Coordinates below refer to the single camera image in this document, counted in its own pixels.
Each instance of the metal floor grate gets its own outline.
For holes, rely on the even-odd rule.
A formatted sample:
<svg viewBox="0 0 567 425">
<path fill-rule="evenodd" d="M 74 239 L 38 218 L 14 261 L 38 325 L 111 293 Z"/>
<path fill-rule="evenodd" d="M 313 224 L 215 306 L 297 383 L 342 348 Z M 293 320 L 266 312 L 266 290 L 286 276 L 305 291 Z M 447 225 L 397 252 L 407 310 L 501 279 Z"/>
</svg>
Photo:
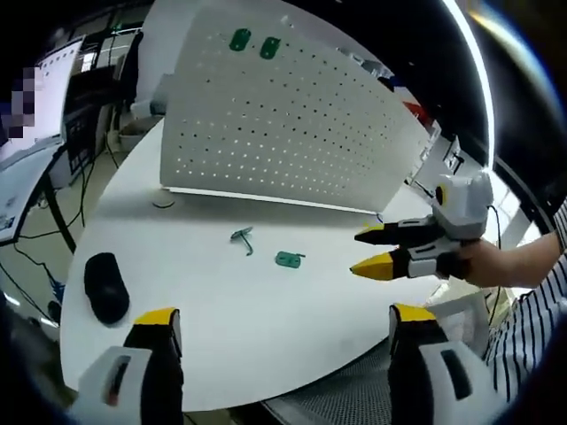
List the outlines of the metal floor grate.
<svg viewBox="0 0 567 425">
<path fill-rule="evenodd" d="M 264 405 L 292 425 L 389 424 L 389 366 L 388 343 L 383 341 L 334 375 Z"/>
</svg>

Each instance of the computer monitor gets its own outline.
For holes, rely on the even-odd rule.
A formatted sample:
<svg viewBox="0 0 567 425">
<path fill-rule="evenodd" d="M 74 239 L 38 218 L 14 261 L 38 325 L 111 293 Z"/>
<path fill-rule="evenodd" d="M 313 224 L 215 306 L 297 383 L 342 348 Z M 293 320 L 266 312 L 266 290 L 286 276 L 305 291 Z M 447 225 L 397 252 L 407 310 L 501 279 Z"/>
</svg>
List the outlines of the computer monitor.
<svg viewBox="0 0 567 425">
<path fill-rule="evenodd" d="M 47 54 L 15 81 L 12 103 L 3 104 L 0 163 L 14 153 L 61 134 L 67 86 L 83 37 Z"/>
</svg>

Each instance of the wire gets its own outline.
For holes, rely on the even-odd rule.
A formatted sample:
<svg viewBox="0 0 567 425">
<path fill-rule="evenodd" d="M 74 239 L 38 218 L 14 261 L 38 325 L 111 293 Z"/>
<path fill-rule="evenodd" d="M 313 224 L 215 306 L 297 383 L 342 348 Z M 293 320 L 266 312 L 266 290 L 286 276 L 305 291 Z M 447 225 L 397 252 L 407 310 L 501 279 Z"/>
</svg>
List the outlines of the wire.
<svg viewBox="0 0 567 425">
<path fill-rule="evenodd" d="M 55 281 L 55 278 L 53 277 L 53 274 L 51 274 L 50 269 L 47 268 L 47 264 L 45 264 L 45 263 L 43 263 L 43 262 L 40 263 L 39 261 L 36 261 L 36 260 L 32 259 L 32 258 L 29 256 L 29 254 L 27 254 L 26 252 L 24 252 L 24 251 L 22 251 L 20 248 L 18 248 L 17 243 L 14 243 L 12 246 L 14 247 L 14 250 L 15 250 L 18 254 L 23 255 L 23 256 L 26 257 L 28 260 L 30 260 L 32 263 L 34 263 L 36 266 L 43 267 L 43 270 L 45 270 L 45 273 L 47 274 L 47 277 L 49 277 L 49 279 L 50 279 L 51 282 L 54 282 L 54 281 Z"/>
<path fill-rule="evenodd" d="M 85 184 L 85 159 L 83 159 L 81 161 L 81 178 L 82 178 L 82 183 L 81 183 L 81 206 L 79 208 L 79 214 L 81 215 L 81 224 L 83 227 L 85 227 L 85 213 L 82 209 L 82 194 L 86 189 L 86 184 Z"/>
<path fill-rule="evenodd" d="M 113 40 L 110 42 L 110 49 L 108 50 L 108 65 L 109 66 L 110 66 L 110 59 L 113 57 L 114 40 L 116 40 L 116 34 L 113 32 Z"/>
<path fill-rule="evenodd" d="M 492 208 L 492 210 L 494 211 L 494 214 L 496 214 L 496 227 L 498 228 L 498 249 L 501 250 L 502 249 L 502 235 L 501 235 L 501 230 L 500 230 L 500 216 L 498 215 L 498 210 L 496 209 L 496 207 L 494 205 L 489 205 L 488 208 Z M 490 320 L 488 321 L 488 327 L 490 327 L 490 325 L 492 325 L 493 320 L 494 320 L 494 314 L 496 313 L 496 307 L 498 306 L 498 300 L 500 299 L 500 292 L 501 292 L 501 287 L 498 287 L 498 290 L 496 292 L 496 299 L 494 300 L 494 307 L 493 307 L 493 312 L 490 314 Z"/>
<path fill-rule="evenodd" d="M 108 153 L 110 154 L 110 158 L 111 158 L 111 160 L 113 161 L 114 166 L 115 166 L 116 169 L 118 170 L 118 168 L 119 168 L 120 166 L 118 165 L 118 161 L 116 160 L 116 158 L 114 157 L 113 152 L 112 152 L 111 149 L 110 149 L 110 144 L 108 143 L 108 135 L 105 136 L 105 146 L 106 146 L 106 149 L 108 150 Z"/>
<path fill-rule="evenodd" d="M 37 305 L 35 303 L 35 301 L 29 296 L 29 294 L 27 292 L 25 292 L 19 285 L 18 283 L 14 280 L 14 278 L 8 273 L 8 271 L 4 268 L 4 266 L 2 266 L 2 263 L 0 263 L 0 269 L 2 269 L 2 271 L 4 272 L 4 274 L 6 276 L 8 276 L 8 279 L 13 283 L 13 285 L 18 289 L 19 293 L 22 295 L 22 297 L 31 305 L 34 307 L 35 310 L 37 310 L 43 317 L 45 317 L 45 319 L 51 321 L 51 317 L 49 315 L 47 315 L 41 308 L 39 305 Z"/>
<path fill-rule="evenodd" d="M 95 169 L 95 164 L 97 163 L 98 157 L 100 157 L 100 155 L 102 155 L 103 152 L 104 152 L 104 150 L 100 151 L 95 156 L 95 158 L 93 159 L 93 162 L 92 162 L 92 167 L 89 170 L 89 174 L 87 175 L 87 180 L 82 182 L 83 184 L 82 184 L 82 187 L 81 187 L 81 203 L 79 205 L 79 212 L 77 214 L 75 214 L 75 216 L 71 219 L 71 221 L 69 221 L 69 223 L 66 224 L 67 228 L 70 228 L 71 225 L 73 225 L 73 223 L 75 223 L 77 221 L 77 219 L 81 216 L 81 213 L 83 211 L 84 198 L 85 198 L 85 195 L 87 193 L 87 188 L 89 186 L 90 176 L 92 175 L 92 173 Z M 44 236 L 56 235 L 58 233 L 61 233 L 61 231 L 60 230 L 52 230 L 51 232 L 41 233 L 39 235 L 33 235 L 33 236 L 20 235 L 19 237 L 22 238 L 22 239 L 30 240 L 30 239 L 39 239 L 40 237 L 44 237 Z"/>
</svg>

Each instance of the desk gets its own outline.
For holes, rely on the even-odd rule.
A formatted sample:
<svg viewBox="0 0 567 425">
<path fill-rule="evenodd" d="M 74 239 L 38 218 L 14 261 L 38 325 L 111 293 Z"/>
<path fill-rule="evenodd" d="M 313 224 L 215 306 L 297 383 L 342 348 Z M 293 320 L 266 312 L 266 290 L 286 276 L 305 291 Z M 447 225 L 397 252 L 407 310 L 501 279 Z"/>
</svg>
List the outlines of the desk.
<svg viewBox="0 0 567 425">
<path fill-rule="evenodd" d="M 389 247 L 356 243 L 372 216 L 249 199 L 160 193 L 163 120 L 130 153 L 89 217 L 69 271 L 63 300 L 61 362 L 77 389 L 87 367 L 122 345 L 132 321 L 149 310 L 181 310 L 183 410 L 238 406 L 317 380 L 371 349 L 388 334 L 388 306 L 421 304 L 435 277 L 374 282 L 349 267 Z M 386 220 L 424 216 L 430 208 L 403 187 Z M 254 226 L 246 257 L 230 235 Z M 97 321 L 84 293 L 86 261 L 116 255 L 130 295 L 123 322 Z M 279 267 L 279 251 L 306 257 L 300 269 Z"/>
<path fill-rule="evenodd" d="M 18 242 L 27 212 L 43 191 L 61 235 L 69 250 L 74 252 L 75 243 L 59 210 L 50 179 L 50 170 L 65 148 L 62 143 L 46 139 L 45 143 L 38 143 L 29 151 L 14 153 L 3 163 L 0 170 L 0 246 Z"/>
</svg>

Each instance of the green plastic part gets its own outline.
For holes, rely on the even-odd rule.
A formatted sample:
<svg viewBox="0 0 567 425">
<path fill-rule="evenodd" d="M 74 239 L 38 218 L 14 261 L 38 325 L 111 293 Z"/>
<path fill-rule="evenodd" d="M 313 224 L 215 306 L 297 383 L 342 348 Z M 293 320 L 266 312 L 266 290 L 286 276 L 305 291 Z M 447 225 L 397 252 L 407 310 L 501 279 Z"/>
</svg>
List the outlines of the green plastic part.
<svg viewBox="0 0 567 425">
<path fill-rule="evenodd" d="M 279 251 L 276 255 L 276 264 L 282 267 L 299 268 L 301 266 L 301 257 L 305 258 L 305 255 Z"/>
<path fill-rule="evenodd" d="M 242 51 L 246 48 L 246 44 L 250 41 L 252 33 L 248 28 L 240 28 L 234 32 L 230 41 L 230 49 L 233 51 Z"/>
<path fill-rule="evenodd" d="M 275 37 L 268 37 L 260 50 L 260 56 L 264 59 L 273 59 L 280 47 L 281 40 Z"/>
</svg>

